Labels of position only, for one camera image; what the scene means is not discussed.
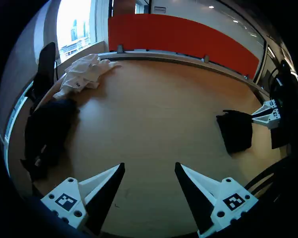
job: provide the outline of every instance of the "white plastic bracket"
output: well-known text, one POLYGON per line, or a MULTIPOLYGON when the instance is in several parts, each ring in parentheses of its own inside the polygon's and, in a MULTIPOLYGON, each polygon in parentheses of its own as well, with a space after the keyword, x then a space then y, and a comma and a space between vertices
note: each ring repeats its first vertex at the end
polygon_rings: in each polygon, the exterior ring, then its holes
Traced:
POLYGON ((64 222, 74 228, 82 229, 88 218, 85 206, 108 182, 119 166, 120 164, 81 182, 67 178, 41 201, 64 222))
POLYGON ((265 126, 269 130, 277 128, 279 125, 281 116, 279 114, 279 110, 277 108, 277 105, 276 105, 276 102, 274 99, 264 102, 264 104, 257 111, 255 111, 252 115, 262 113, 269 109, 273 109, 273 112, 271 112, 268 115, 264 115, 264 116, 260 116, 260 117, 253 117, 253 123, 265 126))
POLYGON ((199 238, 207 237, 229 226, 258 201, 255 196, 230 177, 218 182, 184 165, 181 166, 191 181, 214 206, 211 213, 214 225, 202 234, 197 231, 199 238))

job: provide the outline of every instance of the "chair backrest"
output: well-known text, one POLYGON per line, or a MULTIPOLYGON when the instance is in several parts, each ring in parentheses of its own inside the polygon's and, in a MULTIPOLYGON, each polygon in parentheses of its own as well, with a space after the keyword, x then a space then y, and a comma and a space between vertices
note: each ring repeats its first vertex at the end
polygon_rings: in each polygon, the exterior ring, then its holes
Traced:
POLYGON ((40 52, 37 74, 33 80, 33 93, 36 98, 45 94, 54 84, 54 63, 56 46, 47 44, 40 52))

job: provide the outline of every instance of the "wooden table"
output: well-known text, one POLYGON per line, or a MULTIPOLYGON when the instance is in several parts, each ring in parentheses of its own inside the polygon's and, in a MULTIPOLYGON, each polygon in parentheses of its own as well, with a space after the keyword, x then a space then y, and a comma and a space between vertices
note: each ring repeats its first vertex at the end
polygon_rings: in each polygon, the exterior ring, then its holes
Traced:
POLYGON ((215 116, 261 106, 245 84, 174 63, 120 64, 101 77, 98 89, 72 97, 80 113, 66 142, 68 155, 47 180, 35 182, 45 195, 67 177, 85 180, 125 162, 103 231, 129 237, 195 232, 174 173, 177 161, 213 179, 230 176, 245 185, 281 158, 279 149, 271 149, 269 130, 254 124, 250 149, 233 156, 225 150, 215 116))

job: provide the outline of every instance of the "orange partition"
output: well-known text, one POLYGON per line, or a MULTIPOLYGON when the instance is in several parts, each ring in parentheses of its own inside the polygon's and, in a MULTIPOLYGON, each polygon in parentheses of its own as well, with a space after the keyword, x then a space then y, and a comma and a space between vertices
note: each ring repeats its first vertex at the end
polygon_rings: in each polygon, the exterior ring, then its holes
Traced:
POLYGON ((166 50, 203 58, 254 78, 259 60, 240 43, 201 23, 158 14, 108 19, 109 50, 166 50))

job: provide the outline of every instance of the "white towel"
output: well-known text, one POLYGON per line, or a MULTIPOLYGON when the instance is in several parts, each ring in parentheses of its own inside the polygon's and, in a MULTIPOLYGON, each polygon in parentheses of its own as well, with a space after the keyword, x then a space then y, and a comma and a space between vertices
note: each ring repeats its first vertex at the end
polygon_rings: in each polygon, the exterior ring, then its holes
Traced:
POLYGON ((111 62, 108 59, 100 60, 98 54, 90 54, 80 58, 65 69, 66 76, 60 91, 53 97, 61 99, 69 92, 80 92, 85 87, 97 88, 99 76, 117 65, 118 62, 111 62))

